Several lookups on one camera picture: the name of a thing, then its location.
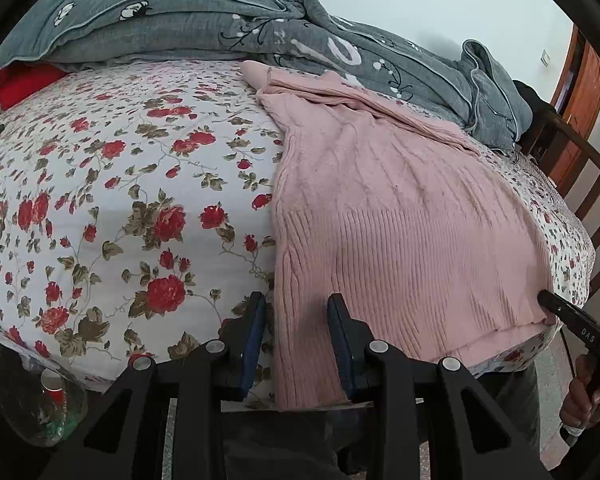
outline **black handheld tool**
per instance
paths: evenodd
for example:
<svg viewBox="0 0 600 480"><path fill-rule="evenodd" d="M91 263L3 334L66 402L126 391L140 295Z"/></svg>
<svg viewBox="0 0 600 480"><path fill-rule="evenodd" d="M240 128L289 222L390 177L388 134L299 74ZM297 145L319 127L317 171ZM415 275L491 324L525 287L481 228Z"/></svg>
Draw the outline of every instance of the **black handheld tool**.
<svg viewBox="0 0 600 480"><path fill-rule="evenodd" d="M340 294L329 298L327 317L343 390L352 402L372 400L378 415L368 480L420 478L417 397L426 407L432 480L551 478L458 359L437 365L409 359L351 319Z"/></svg>
<svg viewBox="0 0 600 480"><path fill-rule="evenodd" d="M254 292L244 316L219 339L184 359L156 364L140 357L61 445L41 480L162 478L170 399L178 405L171 478L224 480L221 400L243 400L253 384L265 324L265 298Z"/></svg>
<svg viewBox="0 0 600 480"><path fill-rule="evenodd" d="M538 293L538 303L555 314L595 357L596 367L589 384L587 384L587 394L591 398L593 393L600 388L600 323L573 303L548 290L541 290ZM560 428L560 435L569 446L574 446L584 429L563 425Z"/></svg>

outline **hand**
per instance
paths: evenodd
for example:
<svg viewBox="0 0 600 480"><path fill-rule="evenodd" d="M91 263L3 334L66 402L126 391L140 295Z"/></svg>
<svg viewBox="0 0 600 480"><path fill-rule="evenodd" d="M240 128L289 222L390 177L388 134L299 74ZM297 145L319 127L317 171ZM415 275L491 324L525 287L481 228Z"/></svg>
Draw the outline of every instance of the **hand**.
<svg viewBox="0 0 600 480"><path fill-rule="evenodd" d="M576 359L576 377L569 383L560 418L573 428L590 428L600 422L600 389L589 399L586 387L591 380L594 358L590 354L579 355Z"/></svg>

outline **pink knit sweater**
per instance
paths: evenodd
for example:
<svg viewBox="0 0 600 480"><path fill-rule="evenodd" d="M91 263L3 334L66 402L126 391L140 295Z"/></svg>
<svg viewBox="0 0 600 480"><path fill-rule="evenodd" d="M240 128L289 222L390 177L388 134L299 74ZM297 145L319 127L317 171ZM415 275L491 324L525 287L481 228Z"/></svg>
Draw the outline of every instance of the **pink knit sweater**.
<svg viewBox="0 0 600 480"><path fill-rule="evenodd" d="M539 333L542 233L458 126L350 86L243 64L286 132L273 200L276 403L344 400L330 294L408 356L471 366Z"/></svg>

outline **folded quilt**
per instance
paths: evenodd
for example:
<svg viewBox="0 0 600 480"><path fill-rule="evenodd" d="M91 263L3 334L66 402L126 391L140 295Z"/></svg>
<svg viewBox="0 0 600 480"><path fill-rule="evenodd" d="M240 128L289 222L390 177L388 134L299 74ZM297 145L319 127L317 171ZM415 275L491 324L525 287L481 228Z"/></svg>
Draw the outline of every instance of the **folded quilt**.
<svg viewBox="0 0 600 480"><path fill-rule="evenodd" d="M407 100L511 150L531 111L475 40L436 56L380 28L331 16L318 0L39 0L0 46L0 69L45 60L80 70L136 59L256 59Z"/></svg>
<svg viewBox="0 0 600 480"><path fill-rule="evenodd" d="M542 331L543 235L456 124L333 73L242 70L286 133L272 202L280 408L343 400L326 322L334 292L421 360L471 366Z"/></svg>

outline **bed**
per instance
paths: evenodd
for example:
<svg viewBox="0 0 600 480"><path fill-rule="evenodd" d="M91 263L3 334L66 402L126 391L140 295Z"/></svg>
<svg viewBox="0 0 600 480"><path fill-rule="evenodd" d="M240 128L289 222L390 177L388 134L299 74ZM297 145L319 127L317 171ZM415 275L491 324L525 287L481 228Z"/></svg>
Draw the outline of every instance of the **bed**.
<svg viewBox="0 0 600 480"><path fill-rule="evenodd" d="M252 291L272 300L285 138L239 62L71 74L0 123L0 343L103 391L138 356L217 337ZM582 306L595 255L582 224L524 156L475 145L542 229L554 289ZM248 408L275 407L273 309ZM526 367L558 328L472 373Z"/></svg>

